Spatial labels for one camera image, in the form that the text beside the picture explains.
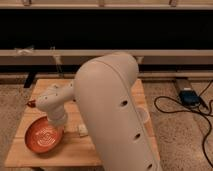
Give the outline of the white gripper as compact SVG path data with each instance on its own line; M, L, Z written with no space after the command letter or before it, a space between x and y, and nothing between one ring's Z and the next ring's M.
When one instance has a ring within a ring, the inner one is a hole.
M65 111L51 111L47 114L48 122L54 127L60 127L66 124L68 114Z

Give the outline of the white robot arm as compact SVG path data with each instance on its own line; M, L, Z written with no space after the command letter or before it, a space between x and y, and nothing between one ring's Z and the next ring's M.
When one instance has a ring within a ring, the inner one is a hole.
M67 121L64 103L75 101L105 171L162 171L131 94L138 72L128 53L94 58L69 84L46 89L36 107L59 126Z

